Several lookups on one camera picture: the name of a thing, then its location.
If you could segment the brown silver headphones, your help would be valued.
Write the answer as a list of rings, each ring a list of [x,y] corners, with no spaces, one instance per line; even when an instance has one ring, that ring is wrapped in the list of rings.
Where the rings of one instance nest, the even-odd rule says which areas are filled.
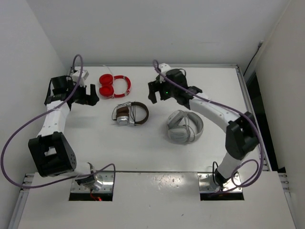
[[[145,111],[145,117],[142,120],[136,120],[136,108],[141,108]],[[112,112],[111,119],[118,125],[143,125],[149,118],[148,107],[141,102],[126,102],[117,105]]]

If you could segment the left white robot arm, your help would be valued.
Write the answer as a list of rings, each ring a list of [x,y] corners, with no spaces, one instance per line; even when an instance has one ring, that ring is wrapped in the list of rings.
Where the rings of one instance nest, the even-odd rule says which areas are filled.
[[[94,106],[99,101],[95,85],[90,85],[90,94],[86,93],[83,76],[58,76],[50,80],[45,106],[48,114],[43,127],[36,138],[28,141],[28,147],[41,177],[75,176],[79,186],[89,190],[98,190],[97,174],[91,163],[77,169],[76,155],[64,136],[67,116],[73,103]]]

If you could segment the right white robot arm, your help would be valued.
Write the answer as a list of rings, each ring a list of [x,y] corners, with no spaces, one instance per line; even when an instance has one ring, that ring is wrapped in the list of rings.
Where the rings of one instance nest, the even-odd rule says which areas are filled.
[[[225,133],[226,154],[214,171],[214,183],[222,187],[237,170],[247,163],[245,157],[261,144],[261,138],[250,112],[240,111],[227,105],[214,102],[202,89],[189,86],[186,75],[180,69],[173,69],[163,63],[155,66],[156,79],[148,83],[148,98],[156,103],[156,92],[161,100],[173,98],[190,111],[197,112],[212,121]]]

